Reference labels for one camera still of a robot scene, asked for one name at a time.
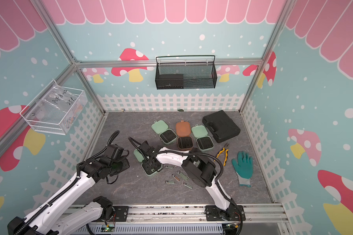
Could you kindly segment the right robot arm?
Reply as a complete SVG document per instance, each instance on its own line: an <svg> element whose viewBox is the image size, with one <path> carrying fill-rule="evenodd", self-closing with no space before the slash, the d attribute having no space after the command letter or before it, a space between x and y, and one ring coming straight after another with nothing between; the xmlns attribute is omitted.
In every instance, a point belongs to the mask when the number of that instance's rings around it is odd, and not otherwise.
<svg viewBox="0 0 353 235"><path fill-rule="evenodd" d="M215 157L196 148L189 151L172 150L162 146L155 148L146 141L135 146L134 154L149 176L160 171L166 164L174 165L181 167L193 183L206 189L215 203L214 206L206 206L207 220L246 220L243 207L234 202L219 182L223 174L223 164Z"/></svg>

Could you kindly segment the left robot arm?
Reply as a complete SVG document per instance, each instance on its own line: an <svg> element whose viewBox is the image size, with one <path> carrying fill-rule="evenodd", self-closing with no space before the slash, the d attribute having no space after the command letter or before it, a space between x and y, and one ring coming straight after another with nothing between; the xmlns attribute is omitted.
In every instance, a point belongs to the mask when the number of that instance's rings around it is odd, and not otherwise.
<svg viewBox="0 0 353 235"><path fill-rule="evenodd" d="M129 151L118 145L108 145L100 156L77 164L73 177L48 201L24 218L12 219L7 228L10 235L70 235L95 220L105 224L120 213L103 196L95 198L79 211L62 217L64 212L88 189L102 179L118 175L129 168Z"/></svg>

